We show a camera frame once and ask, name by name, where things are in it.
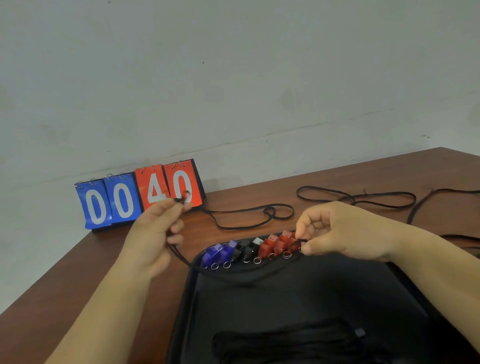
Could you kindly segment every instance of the person's left hand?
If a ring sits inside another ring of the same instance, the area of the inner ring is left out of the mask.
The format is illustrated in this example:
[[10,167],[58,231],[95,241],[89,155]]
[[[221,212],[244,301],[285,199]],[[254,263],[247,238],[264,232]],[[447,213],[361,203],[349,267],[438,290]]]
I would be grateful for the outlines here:
[[[132,273],[146,272],[149,278],[163,272],[171,259],[165,242],[173,245],[183,242],[178,235],[184,226],[179,217],[191,207],[188,203],[176,203],[173,198],[150,206],[132,225],[117,262]],[[167,238],[169,229],[173,235]]]

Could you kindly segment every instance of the blue whistle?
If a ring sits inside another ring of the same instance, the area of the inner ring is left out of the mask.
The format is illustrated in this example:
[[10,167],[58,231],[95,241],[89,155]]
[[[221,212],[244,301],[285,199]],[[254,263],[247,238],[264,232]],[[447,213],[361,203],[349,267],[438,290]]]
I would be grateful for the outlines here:
[[229,243],[223,245],[223,249],[220,251],[220,259],[217,261],[218,264],[224,264],[232,260],[233,250],[238,245],[235,240],[230,240]]
[[202,257],[202,263],[200,266],[202,268],[211,267],[212,264],[218,263],[219,259],[221,258],[220,252],[224,249],[224,245],[222,244],[215,244],[208,248],[205,254]]

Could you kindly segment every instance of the black tray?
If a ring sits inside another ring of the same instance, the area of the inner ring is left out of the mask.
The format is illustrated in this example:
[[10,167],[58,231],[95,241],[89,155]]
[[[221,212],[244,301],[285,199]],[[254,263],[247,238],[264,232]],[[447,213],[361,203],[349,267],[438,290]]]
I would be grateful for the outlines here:
[[[199,265],[203,253],[192,263]],[[218,363],[211,340],[222,330],[272,330],[333,316],[380,338],[399,358],[396,363],[451,362],[450,357],[459,359],[459,350],[472,351],[394,265],[340,254],[297,261],[277,257],[262,269],[228,277],[250,280],[283,265],[289,266],[251,287],[216,281],[190,269],[166,363]],[[240,262],[229,271],[254,266]],[[223,269],[210,272],[220,274]]]

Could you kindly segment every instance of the person's right hand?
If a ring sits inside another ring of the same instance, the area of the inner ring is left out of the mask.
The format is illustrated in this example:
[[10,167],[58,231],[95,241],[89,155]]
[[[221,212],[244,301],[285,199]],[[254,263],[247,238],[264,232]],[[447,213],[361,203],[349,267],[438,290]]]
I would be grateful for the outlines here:
[[335,201],[306,209],[297,222],[296,237],[310,239],[301,248],[305,255],[339,252],[386,262],[422,231]]

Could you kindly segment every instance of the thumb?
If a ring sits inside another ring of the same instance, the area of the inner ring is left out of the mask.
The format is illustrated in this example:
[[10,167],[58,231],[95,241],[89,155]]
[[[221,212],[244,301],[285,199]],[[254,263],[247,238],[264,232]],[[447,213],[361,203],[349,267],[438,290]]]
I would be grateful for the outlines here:
[[305,255],[321,255],[325,253],[337,252],[335,236],[330,231],[327,234],[308,240],[302,247],[301,252]]
[[182,212],[183,205],[181,203],[176,203],[155,220],[155,230],[157,230],[158,232],[166,232],[168,228],[175,221],[177,221]]

